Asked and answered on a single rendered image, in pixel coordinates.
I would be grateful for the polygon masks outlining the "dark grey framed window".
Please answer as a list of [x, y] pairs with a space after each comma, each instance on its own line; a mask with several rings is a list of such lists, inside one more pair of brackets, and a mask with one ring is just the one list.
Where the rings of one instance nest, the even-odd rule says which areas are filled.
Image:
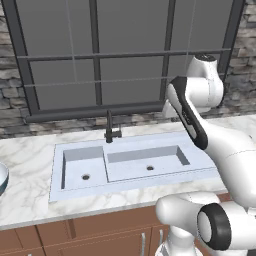
[[158, 112], [197, 54], [226, 75], [245, 0], [1, 0], [27, 122]]

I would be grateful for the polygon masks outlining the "long brown drawer front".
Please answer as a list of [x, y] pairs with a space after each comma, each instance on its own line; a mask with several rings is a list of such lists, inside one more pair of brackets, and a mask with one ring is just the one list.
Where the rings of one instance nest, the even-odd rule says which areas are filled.
[[66, 229], [70, 238], [91, 235], [107, 231], [121, 230], [131, 227], [140, 227], [157, 223], [155, 207], [148, 206], [94, 216], [87, 216], [65, 221], [40, 224], [39, 232], [61, 231]]

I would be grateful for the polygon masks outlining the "wide brown cabinet door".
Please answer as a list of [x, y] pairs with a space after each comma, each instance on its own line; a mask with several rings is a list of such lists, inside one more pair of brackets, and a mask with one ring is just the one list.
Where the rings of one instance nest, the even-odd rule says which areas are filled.
[[46, 256], [140, 256], [141, 233], [146, 235], [144, 256], [149, 255], [151, 229], [118, 232], [79, 241], [46, 246]]

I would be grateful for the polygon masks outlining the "white and teal bowl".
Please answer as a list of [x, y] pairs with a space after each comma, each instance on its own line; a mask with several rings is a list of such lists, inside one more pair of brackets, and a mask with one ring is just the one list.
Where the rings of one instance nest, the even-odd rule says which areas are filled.
[[9, 181], [9, 170], [5, 164], [0, 162], [0, 196], [7, 188]]

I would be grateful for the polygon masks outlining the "short brown drawer front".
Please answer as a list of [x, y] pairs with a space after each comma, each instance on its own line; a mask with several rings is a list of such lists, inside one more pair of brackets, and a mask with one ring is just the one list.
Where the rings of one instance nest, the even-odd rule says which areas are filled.
[[0, 231], [0, 254], [39, 248], [41, 242], [34, 226]]

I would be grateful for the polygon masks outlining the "narrow brown cabinet door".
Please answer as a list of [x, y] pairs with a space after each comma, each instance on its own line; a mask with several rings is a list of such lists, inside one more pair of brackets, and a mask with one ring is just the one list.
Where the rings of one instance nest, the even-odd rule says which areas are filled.
[[155, 252], [159, 247], [159, 230], [163, 230], [163, 242], [167, 238], [169, 226], [168, 225], [157, 225], [152, 227], [151, 232], [151, 241], [150, 241], [150, 250], [149, 256], [155, 256]]

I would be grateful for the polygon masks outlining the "black tap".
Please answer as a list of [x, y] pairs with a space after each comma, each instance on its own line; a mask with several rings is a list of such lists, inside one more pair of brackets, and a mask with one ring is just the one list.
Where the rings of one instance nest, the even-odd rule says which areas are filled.
[[107, 143], [112, 143], [114, 138], [121, 138], [122, 132], [121, 130], [113, 131], [113, 120], [112, 120], [112, 112], [110, 110], [107, 111], [107, 127], [104, 137]]

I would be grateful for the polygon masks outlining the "pale blue double sink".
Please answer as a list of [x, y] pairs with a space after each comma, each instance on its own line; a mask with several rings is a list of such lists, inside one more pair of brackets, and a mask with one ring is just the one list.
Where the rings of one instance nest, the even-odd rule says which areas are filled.
[[216, 178], [207, 154], [186, 132], [171, 132], [55, 146], [49, 200], [116, 193]]

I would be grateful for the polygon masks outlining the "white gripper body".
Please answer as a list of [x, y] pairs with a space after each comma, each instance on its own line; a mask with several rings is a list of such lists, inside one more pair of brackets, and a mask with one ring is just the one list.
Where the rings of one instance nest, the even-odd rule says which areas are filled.
[[181, 114], [181, 105], [177, 102], [171, 103], [166, 100], [162, 109], [162, 114], [165, 118], [178, 117]]

